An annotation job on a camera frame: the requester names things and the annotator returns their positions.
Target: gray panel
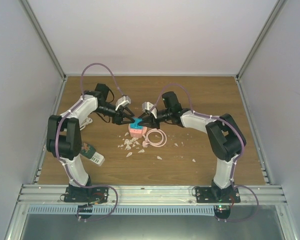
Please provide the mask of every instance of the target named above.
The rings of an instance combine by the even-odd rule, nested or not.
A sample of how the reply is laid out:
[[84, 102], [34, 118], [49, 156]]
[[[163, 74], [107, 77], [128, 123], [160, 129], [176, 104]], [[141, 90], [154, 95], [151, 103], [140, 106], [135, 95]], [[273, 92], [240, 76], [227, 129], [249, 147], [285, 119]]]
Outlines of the gray panel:
[[31, 183], [61, 79], [17, 0], [0, 0], [0, 239]]
[[300, 0], [287, 1], [241, 84], [272, 183], [282, 185], [300, 237]]
[[[234, 207], [233, 218], [244, 218], [255, 207]], [[275, 207], [262, 207], [250, 221], [218, 222], [213, 216], [114, 215], [98, 222], [78, 222], [69, 215], [28, 217], [23, 240], [281, 240]]]

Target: white backdrop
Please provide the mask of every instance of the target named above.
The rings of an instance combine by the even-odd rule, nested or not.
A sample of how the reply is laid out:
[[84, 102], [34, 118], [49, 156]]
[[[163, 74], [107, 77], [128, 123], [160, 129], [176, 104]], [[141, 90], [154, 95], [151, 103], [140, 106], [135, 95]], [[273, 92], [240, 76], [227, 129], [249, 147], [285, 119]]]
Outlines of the white backdrop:
[[300, 0], [287, 1], [241, 80], [300, 237]]
[[[66, 74], [237, 74], [276, 0], [29, 0]], [[106, 70], [95, 67], [92, 74]]]
[[0, 240], [34, 177], [60, 82], [19, 1], [0, 0]]

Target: black mounting base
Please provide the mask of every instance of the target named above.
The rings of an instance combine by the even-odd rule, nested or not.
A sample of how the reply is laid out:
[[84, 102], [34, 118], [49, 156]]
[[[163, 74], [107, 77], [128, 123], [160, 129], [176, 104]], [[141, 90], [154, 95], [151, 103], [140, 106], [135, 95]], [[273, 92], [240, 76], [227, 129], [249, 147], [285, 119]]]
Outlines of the black mounting base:
[[[91, 179], [89, 176], [86, 186], [91, 186]], [[98, 204], [106, 203], [108, 201], [107, 187], [93, 187], [93, 188], [83, 188], [69, 186], [65, 189], [64, 202], [65, 203], [92, 203], [97, 202]]]
[[214, 203], [231, 204], [232, 202], [236, 204], [241, 202], [238, 189], [236, 189], [235, 191], [232, 189], [231, 191], [228, 192], [227, 195], [224, 195], [219, 199], [215, 197], [215, 194], [213, 193], [213, 188], [211, 186], [208, 187], [197, 186], [194, 188], [194, 190], [195, 190], [196, 202], [200, 204], [214, 204]]

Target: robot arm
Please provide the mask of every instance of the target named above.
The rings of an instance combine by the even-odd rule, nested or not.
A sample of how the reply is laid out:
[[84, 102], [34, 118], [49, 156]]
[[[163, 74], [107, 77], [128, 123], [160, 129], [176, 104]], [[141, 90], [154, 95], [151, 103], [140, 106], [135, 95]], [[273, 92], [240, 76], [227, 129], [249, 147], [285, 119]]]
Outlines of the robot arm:
[[[229, 195], [233, 190], [231, 186], [231, 181], [233, 182], [233, 179], [231, 179], [233, 162], [242, 150], [238, 137], [221, 121], [211, 117], [203, 117], [193, 113], [188, 108], [182, 108], [173, 91], [164, 93], [162, 99], [165, 106], [163, 110], [153, 108], [154, 105], [150, 102], [145, 102], [142, 105], [144, 113], [139, 117], [142, 118], [139, 125], [159, 129], [160, 123], [171, 121], [170, 124], [193, 128], [206, 133], [212, 151], [217, 157], [216, 173], [212, 180], [211, 192], [217, 201]], [[246, 140], [231, 115], [224, 114], [220, 118], [230, 123], [237, 130], [244, 145], [246, 145]]]
[[83, 186], [90, 186], [91, 181], [86, 173], [81, 158], [80, 151], [82, 147], [80, 125], [89, 114], [95, 112], [109, 116], [112, 123], [117, 125], [134, 123], [134, 114], [129, 110], [128, 105], [131, 99], [128, 96], [122, 96], [115, 105], [106, 102], [110, 89], [105, 84], [98, 83], [94, 91], [86, 91], [83, 96], [70, 108], [70, 110], [61, 115], [52, 115], [48, 120], [46, 149], [54, 157], [56, 155], [56, 134], [61, 119], [68, 116], [63, 121], [61, 132], [66, 130], [66, 135], [59, 135], [58, 152], [60, 161], [69, 176], [69, 184], [73, 187], [79, 187], [73, 179]]

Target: wooden table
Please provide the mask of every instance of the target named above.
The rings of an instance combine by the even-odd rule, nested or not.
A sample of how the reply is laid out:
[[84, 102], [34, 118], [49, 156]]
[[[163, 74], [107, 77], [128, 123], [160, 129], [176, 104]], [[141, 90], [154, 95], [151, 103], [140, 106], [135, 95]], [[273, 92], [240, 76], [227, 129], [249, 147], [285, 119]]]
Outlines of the wooden table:
[[[129, 108], [139, 116], [142, 103], [155, 103], [161, 89], [169, 83], [183, 85], [192, 98], [197, 112], [209, 115], [229, 113], [235, 119], [247, 140], [244, 156], [239, 160], [235, 171], [235, 183], [244, 185], [265, 184], [258, 160], [249, 123], [242, 100], [233, 77], [190, 77], [190, 76], [120, 76], [116, 78], [123, 92], [130, 96]], [[58, 113], [68, 110], [80, 97], [80, 78], [69, 77], [65, 85]], [[115, 94], [115, 101], [121, 97], [111, 77], [86, 76], [84, 89], [94, 90], [97, 83], [107, 84]], [[170, 87], [184, 108], [189, 107], [188, 99], [182, 89]], [[158, 109], [164, 107], [160, 100]], [[164, 147], [145, 148], [138, 153], [141, 145], [125, 150], [118, 147], [124, 144], [128, 125], [114, 125], [103, 122], [95, 113], [91, 114], [93, 123], [82, 130], [82, 141], [93, 145], [105, 156], [102, 166], [97, 166], [82, 158], [85, 170], [95, 184], [111, 185], [209, 185], [216, 172], [217, 158], [213, 154], [205, 133], [191, 128], [161, 124], [168, 140]], [[153, 134], [150, 138], [159, 140]], [[39, 178], [40, 184], [68, 184], [68, 177], [56, 158], [47, 153]]]

